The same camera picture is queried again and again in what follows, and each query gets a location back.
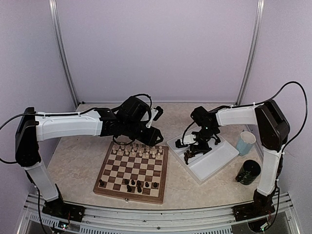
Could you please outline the white plastic tray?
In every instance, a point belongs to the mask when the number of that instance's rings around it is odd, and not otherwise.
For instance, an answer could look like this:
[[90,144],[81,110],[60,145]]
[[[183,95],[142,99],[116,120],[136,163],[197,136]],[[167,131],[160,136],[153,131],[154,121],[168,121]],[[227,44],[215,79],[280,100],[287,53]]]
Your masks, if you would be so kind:
[[169,149],[173,156],[178,160],[182,167],[190,174],[190,176],[199,184],[203,184],[209,178],[214,176],[231,161],[233,161],[239,154],[238,150],[232,146],[223,137],[220,137],[221,142],[218,145],[214,145],[214,141],[211,139],[209,145],[212,150],[208,153],[200,153],[195,157],[188,160],[188,164],[185,163],[184,153],[189,149],[177,148],[175,142],[182,136],[179,135],[167,141]]

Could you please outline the wooden chess board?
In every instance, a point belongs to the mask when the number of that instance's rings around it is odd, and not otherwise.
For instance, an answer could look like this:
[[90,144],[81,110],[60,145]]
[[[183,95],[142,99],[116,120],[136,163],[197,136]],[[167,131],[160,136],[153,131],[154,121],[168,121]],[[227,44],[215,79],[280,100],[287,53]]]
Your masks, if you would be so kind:
[[[168,152],[167,146],[150,147],[136,142],[124,146],[111,142],[93,192],[113,198],[162,204],[167,176]],[[100,179],[105,182],[104,187],[100,187]],[[127,192],[125,179],[129,180],[128,185],[132,187],[131,192]],[[135,185],[131,185],[132,179],[135,181]],[[138,180],[141,181],[141,193],[137,192]],[[145,187],[146,181],[149,182],[148,188]],[[154,182],[158,183],[157,188],[153,187]]]

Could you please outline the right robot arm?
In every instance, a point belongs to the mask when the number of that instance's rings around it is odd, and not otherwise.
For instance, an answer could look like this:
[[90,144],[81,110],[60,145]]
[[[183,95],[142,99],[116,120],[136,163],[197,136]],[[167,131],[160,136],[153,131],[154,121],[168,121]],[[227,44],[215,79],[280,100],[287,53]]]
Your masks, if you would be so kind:
[[260,216],[265,211],[274,212],[272,198],[277,189],[277,180],[283,164],[283,149],[290,132],[290,125],[276,102],[269,100],[258,105],[219,106],[210,111],[200,106],[192,111],[191,118],[201,129],[190,135],[190,148],[184,153],[186,162],[199,153],[209,152],[210,139],[215,139],[216,144],[220,143],[219,127],[241,124],[258,126],[264,153],[263,166],[249,211],[253,216]]

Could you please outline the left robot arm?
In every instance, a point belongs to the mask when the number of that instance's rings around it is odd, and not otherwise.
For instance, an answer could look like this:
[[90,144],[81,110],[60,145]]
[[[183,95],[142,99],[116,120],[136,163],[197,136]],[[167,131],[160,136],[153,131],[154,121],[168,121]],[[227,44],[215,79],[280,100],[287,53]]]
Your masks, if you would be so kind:
[[162,114],[161,107],[152,107],[140,95],[130,96],[113,109],[93,107],[82,112],[45,113],[28,107],[15,134],[15,160],[49,203],[49,209],[62,217],[68,213],[68,205],[41,161],[39,142],[76,136],[112,136],[113,139],[125,136],[131,142],[156,146],[163,136],[152,123]]

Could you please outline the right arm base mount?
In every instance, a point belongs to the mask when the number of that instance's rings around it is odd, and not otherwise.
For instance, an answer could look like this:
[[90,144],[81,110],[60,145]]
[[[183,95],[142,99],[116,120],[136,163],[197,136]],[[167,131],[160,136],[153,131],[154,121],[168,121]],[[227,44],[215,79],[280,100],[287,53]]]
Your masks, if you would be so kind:
[[263,215],[268,215],[269,213],[274,212],[275,212],[274,205],[269,205],[265,208],[263,207],[257,208],[253,202],[246,203],[243,205],[236,205],[233,207],[233,213],[236,222],[260,217]]

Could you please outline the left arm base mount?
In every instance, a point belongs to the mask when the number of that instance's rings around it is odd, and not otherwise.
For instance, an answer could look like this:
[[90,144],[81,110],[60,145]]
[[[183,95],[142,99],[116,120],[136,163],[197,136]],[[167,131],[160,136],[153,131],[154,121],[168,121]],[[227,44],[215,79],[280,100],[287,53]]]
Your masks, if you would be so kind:
[[45,203],[42,209],[44,214],[76,222],[82,221],[84,211],[83,206],[68,203]]

